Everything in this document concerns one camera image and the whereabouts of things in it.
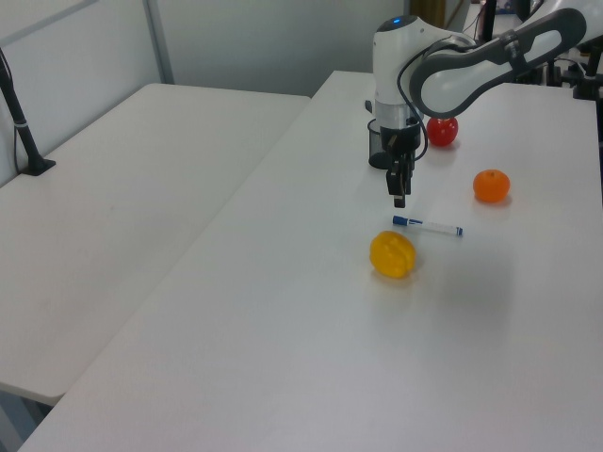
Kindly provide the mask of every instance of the marker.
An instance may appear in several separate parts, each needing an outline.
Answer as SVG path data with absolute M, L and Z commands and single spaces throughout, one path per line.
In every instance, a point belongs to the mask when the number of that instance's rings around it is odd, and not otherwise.
M 394 215 L 394 224 L 399 226 L 409 226 L 413 228 L 421 228 L 427 231 L 434 231 L 437 233 L 452 234 L 459 237 L 463 236 L 463 228 L 457 228 L 456 226 L 447 226 L 446 224 L 430 223 L 428 221 L 421 221 L 420 219 L 411 219 L 405 217 L 398 217 Z

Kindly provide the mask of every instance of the tangerine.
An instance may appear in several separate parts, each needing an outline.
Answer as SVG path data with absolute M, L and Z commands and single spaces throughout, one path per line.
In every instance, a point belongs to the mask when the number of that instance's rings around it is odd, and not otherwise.
M 507 197 L 511 188 L 509 177 L 499 169 L 479 172 L 473 180 L 475 197 L 483 202 L 500 202 Z

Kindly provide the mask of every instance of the cable clip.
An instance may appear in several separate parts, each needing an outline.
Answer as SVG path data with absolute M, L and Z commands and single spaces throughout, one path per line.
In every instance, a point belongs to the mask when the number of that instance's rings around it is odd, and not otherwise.
M 498 40 L 516 75 L 531 71 L 531 66 L 526 61 L 524 52 L 521 50 L 519 37 L 514 31 L 509 30 L 504 32 L 498 37 Z

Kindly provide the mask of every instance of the black cable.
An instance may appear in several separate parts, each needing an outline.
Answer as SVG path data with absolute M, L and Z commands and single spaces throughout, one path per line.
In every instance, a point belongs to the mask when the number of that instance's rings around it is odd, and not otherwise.
M 474 24 L 474 23 L 475 23 L 475 22 L 476 22 L 476 21 L 477 21 L 477 20 L 480 18 L 480 14 L 481 14 L 481 12 L 483 11 L 483 8 L 484 8 L 484 7 L 485 7 L 485 4 L 484 4 L 484 5 L 481 5 L 480 12 L 478 12 L 478 15 L 477 15 L 477 16 L 475 16 L 475 19 L 474 19 L 474 20 L 471 22 L 471 24 L 469 24 L 469 25 L 468 25 L 468 27 L 467 27 L 465 30 L 463 30 L 463 33 L 464 33 L 465 31 L 467 31 L 469 28 L 471 28 L 471 27 L 473 26 L 473 24 Z
M 7 58 L 4 56 L 4 52 L 2 52 L 2 47 L 0 47 L 0 60 L 2 60 L 4 67 L 7 68 L 8 79 L 10 80 L 10 83 L 12 83 L 12 72 L 10 71 Z
M 430 47 L 428 47 L 427 49 L 423 49 L 421 52 L 419 52 L 418 54 L 416 54 L 415 56 L 413 56 L 411 59 L 409 59 L 407 61 L 407 63 L 404 65 L 404 67 L 398 73 L 398 80 L 396 81 L 396 84 L 398 85 L 399 94 L 402 96 L 402 99 L 404 99 L 404 102 L 408 105 L 408 107 L 411 109 L 411 111 L 413 112 L 413 114 L 416 116 L 416 119 L 418 120 L 418 123 L 421 126 L 421 130 L 423 131 L 423 137 L 424 137 L 423 151 L 421 152 L 421 154 L 419 155 L 419 157 L 417 157 L 415 159 L 415 161 L 419 160 L 427 152 L 427 148 L 429 146 L 429 142 L 427 140 L 427 129 L 425 128 L 425 124 L 423 123 L 423 119 L 420 117 L 420 115 L 416 111 L 415 106 L 408 99 L 408 97 L 406 96 L 406 94 L 404 94 L 404 90 L 402 89 L 402 84 L 401 84 L 401 78 L 402 78 L 402 75 L 404 74 L 404 71 L 406 71 L 408 69 L 408 67 L 411 64 L 413 64 L 417 58 L 422 57 L 423 55 L 425 55 L 425 53 L 428 50 L 430 50 Z
M 13 126 L 13 140 L 12 140 L 12 160 L 15 164 L 15 170 L 17 171 L 17 175 L 21 174 L 21 170 L 19 169 L 19 163 L 17 162 L 17 126 Z
M 0 61 L 2 61 L 3 66 L 7 69 L 8 80 L 10 80 L 10 84 L 13 84 L 12 81 L 12 72 L 10 71 L 10 66 L 8 65 L 7 58 L 2 51 L 2 47 L 0 47 Z M 21 174 L 21 170 L 19 169 L 19 163 L 17 162 L 17 126 L 14 125 L 12 129 L 12 160 L 15 165 L 15 170 L 17 171 L 17 175 Z
M 441 40 L 437 40 L 432 45 L 430 45 L 429 47 L 423 49 L 418 54 L 416 54 L 411 59 L 409 59 L 406 62 L 406 64 L 402 67 L 402 69 L 399 71 L 399 73 L 398 73 L 398 79 L 396 80 L 396 84 L 398 85 L 399 94 L 402 96 L 402 99 L 404 99 L 404 102 L 408 105 L 408 107 L 411 109 L 411 111 L 413 112 L 413 114 L 416 116 L 416 119 L 418 120 L 418 123 L 419 123 L 419 125 L 421 127 L 421 130 L 423 131 L 423 138 L 424 138 L 424 140 L 423 140 L 424 141 L 424 143 L 423 143 L 423 151 L 421 151 L 421 154 L 419 155 L 419 157 L 415 158 L 415 161 L 420 160 L 423 157 L 423 155 L 425 155 L 425 153 L 427 152 L 427 148 L 429 147 L 429 141 L 427 139 L 427 129 L 425 128 L 425 123 L 423 122 L 423 119 L 420 117 L 420 115 L 418 114 L 418 111 L 416 111 L 415 106 L 408 99 L 408 97 L 404 93 L 404 90 L 402 89 L 402 84 L 401 84 L 402 75 L 404 74 L 404 71 L 406 71 L 408 69 L 408 67 L 415 62 L 415 60 L 417 58 L 422 57 L 427 52 L 429 52 L 429 50 L 435 44 L 437 44 L 438 42 L 441 42 L 441 41 L 447 40 L 447 39 L 448 38 L 443 38 Z M 454 49 L 454 50 L 457 50 L 459 52 L 468 52 L 469 50 L 476 49 L 477 47 L 479 47 L 479 46 L 478 45 L 473 45 L 473 46 L 467 46 L 467 47 L 459 47 L 456 44 L 451 44 L 449 46 L 444 46 L 444 47 L 442 47 L 440 49 L 437 49 L 437 50 L 440 51 L 440 50 L 445 50 L 445 49 Z
M 478 14 L 478 18 L 481 16 L 481 12 L 483 11 L 483 9 L 485 8 L 485 3 L 483 4 L 483 7 L 481 7 L 480 9 L 480 14 Z M 478 25 L 480 24 L 480 21 L 476 21 L 475 22 L 475 28 L 473 29 L 473 39 L 475 39 L 478 35 Z

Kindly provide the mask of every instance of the black stand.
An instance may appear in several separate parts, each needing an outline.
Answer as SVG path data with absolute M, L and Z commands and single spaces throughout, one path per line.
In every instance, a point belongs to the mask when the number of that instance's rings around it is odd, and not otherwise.
M 15 127 L 19 132 L 19 137 L 21 137 L 25 152 L 29 158 L 27 168 L 23 169 L 21 172 L 23 174 L 29 174 L 30 176 L 39 176 L 46 170 L 52 168 L 56 163 L 52 160 L 42 158 L 38 152 L 36 142 L 31 135 L 27 120 L 25 119 L 25 115 L 21 109 L 19 100 L 17 99 L 17 94 L 15 93 L 12 84 L 12 78 L 8 73 L 8 68 L 4 64 L 0 65 L 0 89 L 7 101 L 8 110 L 14 120 Z
M 603 50 L 603 39 L 598 38 L 588 43 L 591 55 L 588 58 L 586 73 L 573 65 L 569 71 L 563 73 L 563 81 L 574 87 L 574 99 L 582 99 L 596 102 L 596 121 L 599 133 L 599 160 L 601 166 L 601 179 L 603 180 L 603 101 L 599 90 L 603 87 L 603 76 L 596 73 L 601 60 L 601 51 Z

